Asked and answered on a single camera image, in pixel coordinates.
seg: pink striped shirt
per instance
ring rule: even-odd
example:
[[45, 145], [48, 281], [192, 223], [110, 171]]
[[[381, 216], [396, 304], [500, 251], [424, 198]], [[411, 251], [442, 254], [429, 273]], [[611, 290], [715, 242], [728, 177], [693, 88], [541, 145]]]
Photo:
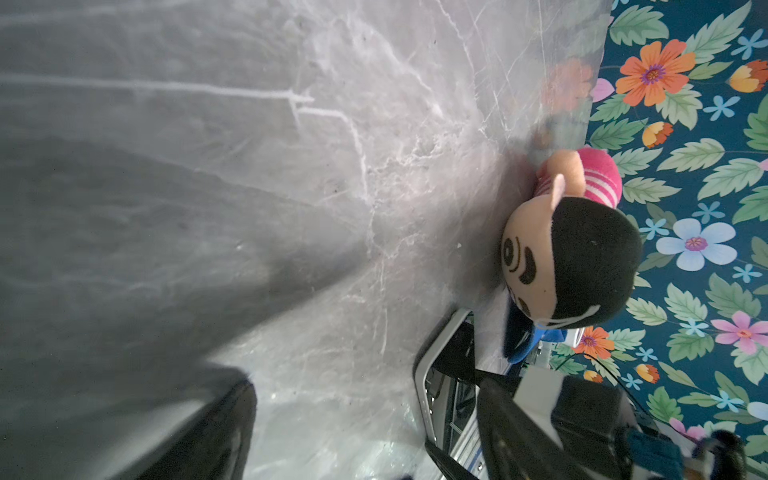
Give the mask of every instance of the pink striped shirt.
[[[610, 155], [601, 150], [585, 147], [578, 151], [584, 165], [587, 190], [584, 196], [606, 207], [616, 208], [621, 199], [621, 175]], [[552, 179], [544, 171], [538, 178], [534, 197], [552, 192]]]

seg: doll ear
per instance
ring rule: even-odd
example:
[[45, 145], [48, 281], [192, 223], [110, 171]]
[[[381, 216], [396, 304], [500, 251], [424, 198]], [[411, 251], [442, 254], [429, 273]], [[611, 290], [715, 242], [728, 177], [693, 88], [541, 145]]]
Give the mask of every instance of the doll ear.
[[560, 204], [560, 200], [563, 199], [563, 195], [565, 194], [565, 177], [563, 177], [563, 174], [557, 174], [554, 176], [554, 179], [552, 180], [552, 193], [551, 193], [551, 199], [549, 207], [554, 212], [554, 209], [558, 207]]

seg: blue flower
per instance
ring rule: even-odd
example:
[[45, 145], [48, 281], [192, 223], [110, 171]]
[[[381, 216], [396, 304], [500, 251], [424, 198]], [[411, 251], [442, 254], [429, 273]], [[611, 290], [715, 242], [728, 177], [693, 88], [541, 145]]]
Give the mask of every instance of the blue flower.
[[640, 352], [635, 352], [635, 355], [639, 356], [644, 362], [647, 362], [648, 359], [651, 360], [659, 360], [659, 357], [655, 355], [651, 355], [654, 352], [654, 349], [644, 349], [643, 347], [640, 347]]
[[723, 212], [716, 212], [717, 208], [720, 206], [720, 202], [712, 202], [712, 205], [707, 207], [705, 204], [699, 204], [699, 208], [701, 210], [694, 212], [694, 217], [701, 217], [701, 223], [706, 225], [710, 222], [711, 217], [715, 218], [723, 218], [725, 217], [725, 214]]
[[661, 220], [654, 223], [653, 220], [650, 218], [645, 219], [645, 224], [647, 227], [640, 228], [640, 233], [647, 233], [648, 234], [648, 240], [653, 240], [654, 236], [658, 233], [659, 235], [669, 235], [670, 231], [666, 228], [661, 228], [664, 226], [664, 224], [667, 222], [666, 218], [662, 218]]
[[[626, 5], [627, 3], [629, 3], [629, 0], [621, 0], [621, 4], [622, 5]], [[611, 5], [611, 11], [615, 10], [616, 7], [618, 7], [618, 6], [619, 6], [619, 0], [614, 0], [614, 4]]]
[[734, 49], [730, 54], [738, 55], [743, 51], [744, 55], [741, 55], [741, 59], [747, 60], [749, 57], [752, 56], [753, 48], [768, 47], [768, 40], [760, 40], [760, 37], [762, 36], [763, 36], [763, 29], [761, 28], [760, 30], [756, 31], [755, 35], [752, 35], [752, 38], [750, 38], [749, 40], [747, 40], [746, 37], [744, 36], [739, 37], [737, 41], [739, 42], [739, 45], [743, 45], [743, 47]]
[[703, 338], [706, 333], [702, 332], [701, 329], [707, 328], [709, 325], [706, 323], [696, 323], [696, 320], [688, 319], [686, 322], [680, 322], [680, 326], [688, 329], [685, 331], [686, 335], [698, 335]]
[[624, 380], [625, 385], [627, 386], [628, 389], [631, 389], [632, 387], [634, 387], [635, 390], [639, 390], [640, 387], [638, 385], [640, 385], [643, 382], [640, 379], [633, 379], [631, 373], [628, 373], [627, 376], [621, 377], [621, 379]]
[[739, 409], [736, 408], [737, 405], [743, 405], [744, 401], [742, 399], [731, 399], [727, 393], [725, 393], [723, 390], [720, 390], [720, 396], [710, 395], [710, 398], [712, 400], [717, 400], [717, 408], [718, 409], [724, 409], [726, 406], [730, 409], [731, 412], [738, 412]]
[[715, 106], [704, 108], [703, 111], [704, 113], [708, 113], [708, 114], [715, 112], [710, 117], [711, 121], [715, 121], [718, 118], [720, 118], [720, 114], [723, 114], [728, 118], [731, 118], [733, 116], [733, 110], [731, 110], [728, 107], [730, 107], [731, 105], [735, 105], [739, 100], [741, 100], [741, 97], [731, 97], [728, 99], [728, 101], [724, 102], [723, 97], [719, 95], [715, 95], [715, 97], [712, 99], [712, 102], [714, 102]]
[[760, 272], [753, 272], [752, 267], [754, 265], [752, 263], [748, 263], [744, 268], [739, 268], [738, 266], [735, 266], [733, 269], [737, 271], [738, 273], [733, 274], [733, 278], [739, 278], [741, 277], [742, 280], [744, 280], [744, 283], [749, 283], [752, 281], [751, 277], [757, 278], [758, 276], [763, 276]]

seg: orange flower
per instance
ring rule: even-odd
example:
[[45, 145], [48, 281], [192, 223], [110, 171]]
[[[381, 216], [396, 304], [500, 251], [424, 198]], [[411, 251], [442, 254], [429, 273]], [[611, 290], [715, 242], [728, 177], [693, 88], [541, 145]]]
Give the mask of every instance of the orange flower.
[[616, 93], [629, 92], [624, 103], [633, 107], [643, 98], [646, 107], [660, 104], [666, 98], [665, 91], [676, 94], [688, 83], [688, 77], [680, 73], [696, 64], [693, 52], [681, 55], [685, 47], [680, 40], [669, 40], [663, 51], [660, 41], [645, 45], [640, 58], [629, 57], [621, 67], [621, 73], [628, 76], [616, 82]]
[[584, 372], [584, 379], [589, 380], [590, 382], [595, 382], [595, 383], [603, 382], [603, 377], [599, 376], [597, 372], [593, 372], [591, 370], [587, 370], [586, 372]]
[[672, 125], [658, 121], [645, 127], [643, 132], [643, 145], [648, 148], [656, 147], [667, 141], [667, 137], [672, 133]]
[[766, 81], [768, 81], [768, 61], [755, 60], [738, 67], [726, 83], [735, 91], [750, 94], [763, 90]]
[[603, 327], [599, 326], [595, 329], [588, 326], [584, 329], [584, 335], [581, 336], [581, 341], [574, 348], [574, 352], [587, 353], [593, 357], [606, 359], [611, 356], [611, 352], [608, 350], [615, 348], [614, 341], [608, 339], [608, 332], [603, 330]]
[[653, 366], [641, 363], [640, 365], [634, 367], [634, 371], [637, 372], [637, 374], [646, 382], [649, 383], [656, 383], [659, 381], [659, 370]]

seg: black cable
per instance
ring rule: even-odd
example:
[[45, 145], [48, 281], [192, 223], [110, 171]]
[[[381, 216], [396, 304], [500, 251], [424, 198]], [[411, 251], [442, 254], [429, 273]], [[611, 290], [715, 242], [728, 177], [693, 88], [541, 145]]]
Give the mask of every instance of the black cable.
[[653, 416], [650, 414], [650, 412], [648, 412], [648, 411], [645, 409], [645, 407], [643, 407], [643, 404], [642, 404], [642, 403], [640, 403], [640, 402], [638, 402], [638, 401], [637, 401], [637, 399], [636, 399], [636, 398], [634, 398], [634, 395], [632, 395], [632, 392], [630, 392], [630, 391], [629, 391], [629, 389], [628, 389], [627, 387], [625, 387], [623, 383], [621, 383], [621, 379], [618, 379], [618, 378], [616, 378], [616, 375], [614, 375], [614, 374], [613, 374], [613, 373], [612, 373], [612, 372], [611, 372], [609, 369], [607, 369], [607, 368], [605, 367], [605, 365], [603, 365], [603, 363], [602, 363], [600, 360], [598, 360], [598, 359], [594, 358], [594, 357], [593, 357], [592, 355], [590, 355], [589, 353], [574, 353], [573, 355], [570, 355], [568, 358], [566, 358], [565, 360], [563, 360], [563, 363], [561, 363], [560, 365], [558, 365], [558, 367], [557, 367], [556, 369], [554, 369], [554, 370], [555, 370], [555, 372], [557, 372], [557, 371], [560, 369], [560, 367], [562, 367], [563, 365], [565, 365], [565, 363], [566, 363], [568, 360], [570, 360], [570, 359], [574, 358], [575, 356], [579, 356], [579, 355], [583, 355], [583, 356], [586, 356], [586, 357], [588, 357], [588, 358], [590, 358], [590, 359], [593, 359], [595, 362], [599, 363], [599, 364], [600, 364], [600, 366], [601, 366], [601, 367], [603, 367], [603, 370], [605, 370], [605, 372], [606, 372], [608, 375], [610, 375], [611, 377], [613, 377], [613, 379], [614, 379], [614, 380], [616, 380], [616, 384], [617, 384], [617, 385], [619, 385], [619, 386], [620, 386], [622, 389], [624, 389], [624, 391], [627, 393], [627, 395], [629, 395], [629, 396], [630, 396], [630, 398], [632, 399], [632, 401], [634, 402], [634, 404], [635, 404], [635, 405], [636, 405], [638, 408], [640, 408], [640, 410], [642, 410], [643, 412], [645, 412], [645, 414], [646, 414], [646, 415], [648, 415], [649, 417], [653, 417]]

